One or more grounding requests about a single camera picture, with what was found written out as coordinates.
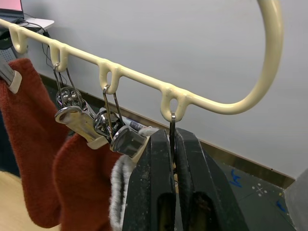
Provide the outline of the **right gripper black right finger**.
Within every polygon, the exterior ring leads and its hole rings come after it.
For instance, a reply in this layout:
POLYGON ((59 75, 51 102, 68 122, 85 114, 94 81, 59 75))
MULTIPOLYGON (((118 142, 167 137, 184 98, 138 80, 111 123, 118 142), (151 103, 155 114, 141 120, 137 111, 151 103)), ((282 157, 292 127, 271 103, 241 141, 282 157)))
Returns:
POLYGON ((197 137, 176 129, 176 170, 185 231, 249 229, 225 173, 197 137))

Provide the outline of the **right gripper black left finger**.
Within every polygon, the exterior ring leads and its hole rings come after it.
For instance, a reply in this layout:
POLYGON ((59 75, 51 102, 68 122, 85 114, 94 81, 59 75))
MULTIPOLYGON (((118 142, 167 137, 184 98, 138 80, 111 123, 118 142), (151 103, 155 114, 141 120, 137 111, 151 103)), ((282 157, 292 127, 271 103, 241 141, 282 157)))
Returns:
POLYGON ((129 178, 124 231, 172 231, 176 192, 170 144, 164 129, 149 141, 129 178))

